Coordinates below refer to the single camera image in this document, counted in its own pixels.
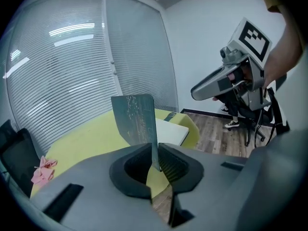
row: pink cloth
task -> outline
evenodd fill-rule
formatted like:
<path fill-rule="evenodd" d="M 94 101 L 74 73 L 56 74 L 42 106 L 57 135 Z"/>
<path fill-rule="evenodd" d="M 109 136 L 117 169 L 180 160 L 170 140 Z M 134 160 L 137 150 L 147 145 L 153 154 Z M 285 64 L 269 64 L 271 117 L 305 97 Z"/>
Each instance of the pink cloth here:
<path fill-rule="evenodd" d="M 44 156 L 41 157 L 39 167 L 37 168 L 34 173 L 31 181 L 33 184 L 38 185 L 39 187 L 42 187 L 46 185 L 52 178 L 54 169 L 51 169 L 51 167 L 57 165 L 57 160 L 54 159 L 46 159 Z"/>

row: yellow-green table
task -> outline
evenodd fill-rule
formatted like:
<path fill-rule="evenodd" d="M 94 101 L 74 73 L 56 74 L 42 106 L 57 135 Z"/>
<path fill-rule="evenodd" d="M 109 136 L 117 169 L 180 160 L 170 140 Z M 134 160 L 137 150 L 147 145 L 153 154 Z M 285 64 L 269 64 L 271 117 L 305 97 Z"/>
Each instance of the yellow-green table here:
<path fill-rule="evenodd" d="M 155 117 L 165 119 L 170 111 L 155 109 Z M 189 133 L 182 143 L 183 147 L 193 149 L 199 140 L 199 130 L 194 122 L 185 114 L 176 113 L 169 121 L 189 129 Z M 57 165 L 53 168 L 57 177 L 78 162 L 108 152 L 113 152 L 129 144 L 122 138 L 116 127 L 113 111 L 100 115 L 72 130 L 54 142 L 46 154 L 47 159 L 56 159 Z M 152 198 L 162 192 L 168 185 L 163 172 L 151 167 L 148 173 L 147 186 L 151 188 Z M 34 185 L 31 197 L 39 190 Z"/>

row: sneaker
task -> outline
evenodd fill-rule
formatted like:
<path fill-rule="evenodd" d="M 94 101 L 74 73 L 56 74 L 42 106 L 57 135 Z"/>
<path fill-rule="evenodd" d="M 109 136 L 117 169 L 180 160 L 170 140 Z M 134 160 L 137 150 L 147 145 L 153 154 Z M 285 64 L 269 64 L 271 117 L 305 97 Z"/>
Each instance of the sneaker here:
<path fill-rule="evenodd" d="M 239 122 L 231 121 L 228 124 L 225 125 L 225 128 L 233 128 L 233 127 L 238 127 L 240 125 Z"/>
<path fill-rule="evenodd" d="M 223 111 L 223 112 L 228 112 L 229 109 L 228 109 L 226 106 L 224 106 L 224 107 L 221 108 L 220 110 Z"/>

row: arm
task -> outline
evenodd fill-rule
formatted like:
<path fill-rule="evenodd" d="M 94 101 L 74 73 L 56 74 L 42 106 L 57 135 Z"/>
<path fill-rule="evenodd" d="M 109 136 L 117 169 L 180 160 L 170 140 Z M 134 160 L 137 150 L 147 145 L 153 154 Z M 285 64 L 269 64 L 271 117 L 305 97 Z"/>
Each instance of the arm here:
<path fill-rule="evenodd" d="M 265 63 L 265 88 L 272 81 L 283 76 L 295 67 L 302 54 L 300 39 L 294 20 L 283 5 L 279 5 L 278 9 L 285 19 L 286 26 L 281 39 L 269 53 L 269 57 Z"/>

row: wooden floor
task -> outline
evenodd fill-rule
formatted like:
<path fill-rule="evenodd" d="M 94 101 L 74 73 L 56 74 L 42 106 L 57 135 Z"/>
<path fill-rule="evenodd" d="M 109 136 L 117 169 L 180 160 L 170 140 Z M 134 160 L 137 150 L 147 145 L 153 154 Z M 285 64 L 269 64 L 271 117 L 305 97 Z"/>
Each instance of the wooden floor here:
<path fill-rule="evenodd" d="M 239 128 L 233 128 L 231 131 L 228 131 L 228 129 L 224 128 L 224 125 L 230 122 L 229 119 L 187 112 L 185 112 L 185 114 L 187 114 L 199 128 L 200 140 L 196 145 L 196 150 L 232 156 L 250 156 L 251 151 L 255 146 L 253 131 L 251 132 L 250 144 L 245 147 L 247 130 L 244 127 L 240 126 Z M 257 147 L 266 145 L 270 136 L 271 128 L 262 126 L 260 131 L 264 133 L 266 138 L 264 142 L 261 142 L 260 137 L 257 136 Z M 152 201 L 153 208 L 165 222 L 169 219 L 171 199 L 172 188 L 171 186 L 168 186 Z"/>

